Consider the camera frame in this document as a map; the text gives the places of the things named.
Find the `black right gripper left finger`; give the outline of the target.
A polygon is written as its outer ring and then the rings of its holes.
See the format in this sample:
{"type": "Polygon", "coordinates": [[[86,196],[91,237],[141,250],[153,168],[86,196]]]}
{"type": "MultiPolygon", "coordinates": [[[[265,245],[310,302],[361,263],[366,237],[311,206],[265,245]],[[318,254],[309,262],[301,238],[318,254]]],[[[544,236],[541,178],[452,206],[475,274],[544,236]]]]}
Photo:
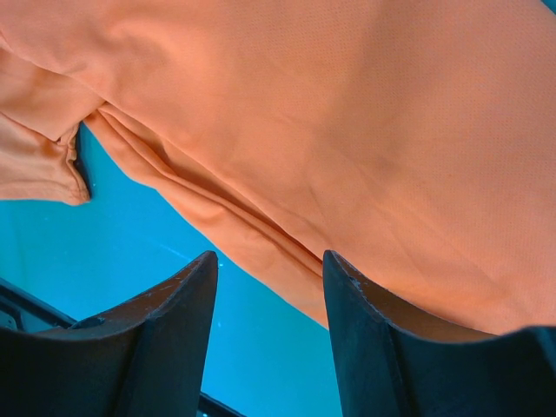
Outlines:
{"type": "Polygon", "coordinates": [[[4,416],[193,416],[215,308],[208,251],[69,328],[1,331],[4,416]]]}

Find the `orange t-shirt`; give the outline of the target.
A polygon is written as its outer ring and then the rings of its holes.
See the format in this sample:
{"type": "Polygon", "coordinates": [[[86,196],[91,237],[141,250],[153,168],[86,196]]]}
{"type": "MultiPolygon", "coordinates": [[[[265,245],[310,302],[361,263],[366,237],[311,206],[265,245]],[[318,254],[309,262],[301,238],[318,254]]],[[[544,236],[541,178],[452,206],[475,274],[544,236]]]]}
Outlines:
{"type": "Polygon", "coordinates": [[[555,322],[540,1],[2,2],[1,197],[87,202],[80,124],[319,323],[328,249],[469,328],[555,322]]]}

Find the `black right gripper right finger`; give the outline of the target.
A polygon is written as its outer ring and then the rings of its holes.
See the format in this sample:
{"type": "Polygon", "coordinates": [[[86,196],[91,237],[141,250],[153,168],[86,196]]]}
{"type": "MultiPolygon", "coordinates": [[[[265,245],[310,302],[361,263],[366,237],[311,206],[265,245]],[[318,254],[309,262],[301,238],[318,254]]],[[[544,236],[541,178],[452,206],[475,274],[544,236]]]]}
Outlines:
{"type": "Polygon", "coordinates": [[[330,250],[323,285],[344,415],[554,415],[554,328],[494,335],[462,327],[330,250]]]}

